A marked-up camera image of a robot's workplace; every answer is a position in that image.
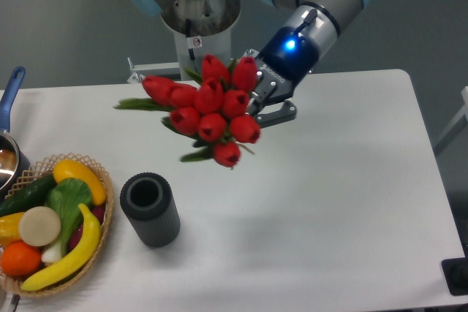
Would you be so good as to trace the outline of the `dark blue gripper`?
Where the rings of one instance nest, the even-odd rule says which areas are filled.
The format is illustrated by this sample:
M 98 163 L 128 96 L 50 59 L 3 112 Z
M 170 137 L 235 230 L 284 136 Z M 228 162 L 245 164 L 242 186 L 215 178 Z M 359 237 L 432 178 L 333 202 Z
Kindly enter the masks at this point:
M 297 108 L 287 99 L 337 39 L 325 13 L 302 5 L 254 57 L 260 82 L 252 92 L 248 113 L 255 115 L 265 106 L 284 102 L 277 111 L 256 115 L 261 128 L 295 119 Z

